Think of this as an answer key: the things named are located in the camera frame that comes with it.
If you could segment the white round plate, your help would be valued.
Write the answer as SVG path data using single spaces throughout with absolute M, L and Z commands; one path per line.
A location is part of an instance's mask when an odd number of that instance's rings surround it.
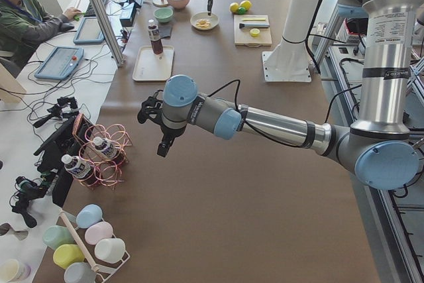
M 219 18 L 213 13 L 196 13 L 191 17 L 190 23 L 197 30 L 211 30 L 219 24 Z

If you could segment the braided donut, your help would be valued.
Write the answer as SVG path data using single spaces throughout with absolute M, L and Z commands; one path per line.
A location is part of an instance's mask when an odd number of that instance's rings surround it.
M 209 19 L 198 19 L 195 22 L 195 26 L 201 29 L 207 29 L 211 26 L 211 21 Z

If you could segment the dark tea bottle on tray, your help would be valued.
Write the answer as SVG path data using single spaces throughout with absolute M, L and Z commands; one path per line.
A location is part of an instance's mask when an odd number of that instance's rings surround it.
M 158 25 L 153 19 L 148 20 L 148 35 L 152 46 L 153 53 L 161 55 L 164 51 L 160 37 Z

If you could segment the cream rectangular tray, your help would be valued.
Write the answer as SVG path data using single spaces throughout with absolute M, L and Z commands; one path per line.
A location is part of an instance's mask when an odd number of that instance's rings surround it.
M 132 79 L 136 82 L 163 82 L 171 77 L 174 47 L 164 46 L 163 53 L 155 54 L 151 46 L 138 51 Z

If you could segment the yellow lemon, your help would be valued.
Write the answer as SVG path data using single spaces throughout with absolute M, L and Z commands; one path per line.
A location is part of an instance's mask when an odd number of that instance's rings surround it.
M 229 6 L 229 10 L 232 13 L 236 13 L 239 9 L 240 5 L 238 3 L 231 3 Z
M 244 0 L 240 2 L 240 7 L 244 8 L 246 11 L 248 11 L 252 7 L 252 3 L 249 0 Z

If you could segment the green lime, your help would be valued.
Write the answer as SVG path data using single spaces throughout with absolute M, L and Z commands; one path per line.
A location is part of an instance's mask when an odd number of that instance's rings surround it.
M 244 7 L 239 7 L 237 9 L 237 14 L 238 15 L 244 15 L 246 13 L 246 9 Z

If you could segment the yellow plastic knife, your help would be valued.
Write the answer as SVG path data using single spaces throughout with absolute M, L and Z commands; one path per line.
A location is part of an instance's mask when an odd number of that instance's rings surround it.
M 264 17 L 242 18 L 242 21 L 266 21 Z

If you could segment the green bowl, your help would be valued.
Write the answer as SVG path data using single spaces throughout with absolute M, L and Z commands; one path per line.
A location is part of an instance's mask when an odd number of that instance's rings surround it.
M 159 23 L 169 23 L 174 16 L 174 11 L 172 8 L 162 7 L 154 12 L 154 18 Z

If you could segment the wooden cutting board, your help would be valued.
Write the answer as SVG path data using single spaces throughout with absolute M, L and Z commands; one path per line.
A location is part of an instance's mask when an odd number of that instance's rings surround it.
M 235 15 L 234 38 L 237 46 L 271 46 L 272 36 L 267 15 Z

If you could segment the half lemon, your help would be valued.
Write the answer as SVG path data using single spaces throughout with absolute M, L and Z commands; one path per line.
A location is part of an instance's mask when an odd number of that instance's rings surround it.
M 260 29 L 252 28 L 252 29 L 250 29 L 249 33 L 250 33 L 251 37 L 257 37 L 260 34 Z

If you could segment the tea bottle in rack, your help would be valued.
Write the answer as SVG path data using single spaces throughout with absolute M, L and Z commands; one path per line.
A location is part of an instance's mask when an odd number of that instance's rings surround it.
M 95 150 L 105 159 L 112 160 L 117 157 L 118 150 L 115 145 L 106 138 L 95 137 L 93 139 Z
M 71 156 L 69 154 L 63 155 L 61 161 L 64 164 L 65 170 L 78 181 L 85 182 L 86 184 L 91 183 L 94 169 L 89 161 L 80 156 Z

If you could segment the pale cup on rack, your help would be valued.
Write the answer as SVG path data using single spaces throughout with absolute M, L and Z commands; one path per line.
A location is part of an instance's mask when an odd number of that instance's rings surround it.
M 125 242 L 120 238 L 101 239 L 94 249 L 96 258 L 111 264 L 120 261 L 125 251 Z

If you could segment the blue teach pendant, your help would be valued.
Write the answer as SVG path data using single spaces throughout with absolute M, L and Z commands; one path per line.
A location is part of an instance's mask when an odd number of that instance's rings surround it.
M 101 44 L 104 41 L 102 30 L 96 17 L 84 17 L 74 36 L 74 44 Z
M 34 77 L 44 80 L 65 80 L 75 72 L 84 53 L 82 47 L 57 46 L 34 73 Z

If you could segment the seated person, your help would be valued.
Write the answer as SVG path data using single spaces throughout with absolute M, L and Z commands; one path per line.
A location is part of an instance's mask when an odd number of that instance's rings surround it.
M 70 7 L 56 17 L 38 0 L 1 0 L 1 50 L 23 68 L 40 44 L 64 32 L 64 25 L 81 14 Z

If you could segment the aluminium frame post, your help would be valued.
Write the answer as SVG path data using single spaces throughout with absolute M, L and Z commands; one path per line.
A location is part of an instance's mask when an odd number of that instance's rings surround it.
M 105 5 L 102 0 L 89 0 L 92 4 L 93 10 L 95 11 L 97 21 L 100 29 L 105 37 L 105 41 L 111 51 L 112 57 L 115 60 L 117 67 L 121 67 L 125 63 L 125 58 L 115 38 L 115 33 L 111 23 L 109 22 L 108 16 L 105 11 Z

